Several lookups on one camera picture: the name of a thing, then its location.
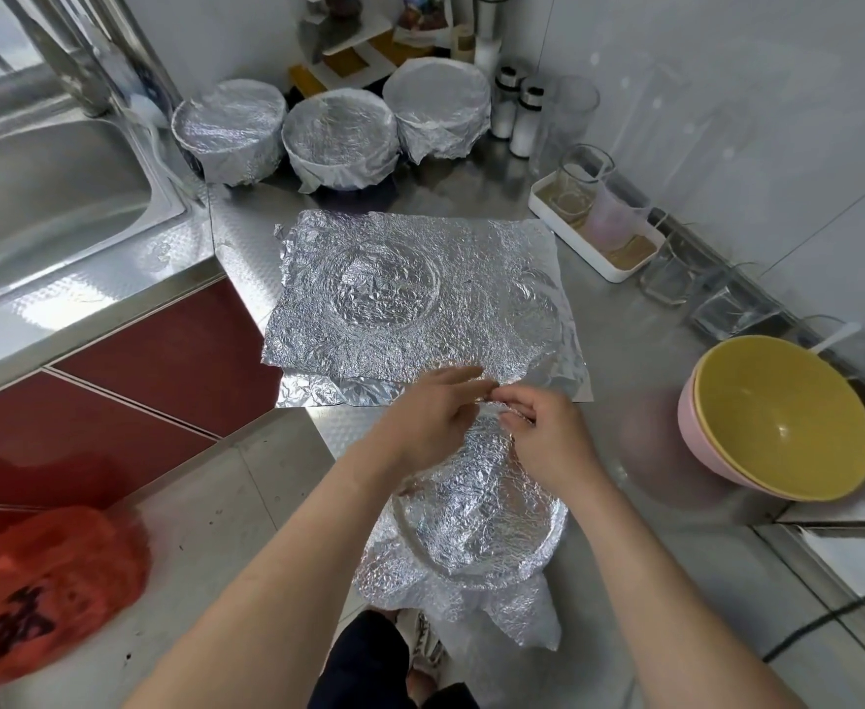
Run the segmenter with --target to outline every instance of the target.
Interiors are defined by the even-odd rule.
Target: plastic bag
[[[0,534],[0,683],[46,667],[143,593],[150,550],[131,516],[41,512]]]
[[[393,41],[411,47],[452,44],[452,0],[403,0]]]

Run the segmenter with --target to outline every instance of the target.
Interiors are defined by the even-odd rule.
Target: floor
[[[308,413],[272,411],[130,498],[152,535],[146,593],[69,656],[1,687],[0,707],[119,707],[332,462]],[[746,527],[660,533],[758,654],[823,612]],[[564,631],[559,650],[520,650],[485,620],[461,647],[453,678],[467,679],[483,707],[643,706],[591,548],[572,523],[546,576]],[[362,606],[351,592],[338,632]],[[810,706],[865,706],[865,652],[836,624],[784,653],[774,668]]]

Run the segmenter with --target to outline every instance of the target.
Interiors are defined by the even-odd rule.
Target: stainless steel sink
[[[77,109],[0,134],[0,296],[186,211],[146,137]]]

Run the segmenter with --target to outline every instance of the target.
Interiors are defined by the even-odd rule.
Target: forearm
[[[639,683],[653,707],[802,704],[706,604],[600,468],[568,500],[600,567]]]
[[[351,446],[127,706],[304,706],[393,489],[385,464]]]

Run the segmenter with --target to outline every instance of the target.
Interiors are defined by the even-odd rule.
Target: power cord
[[[855,612],[860,607],[865,607],[865,595],[861,596],[859,599],[854,599],[852,602],[849,602],[848,604],[845,604],[842,607],[833,610],[832,612],[828,612],[827,614],[818,617],[813,622],[808,622],[795,632],[791,632],[784,638],[784,640],[780,644],[775,646],[773,649],[770,650],[770,652],[768,652],[764,656],[765,664],[773,662],[775,659],[780,657],[794,644],[798,643],[803,637],[807,636],[811,632],[816,632],[824,625],[829,624],[835,619],[839,619],[845,614]]]

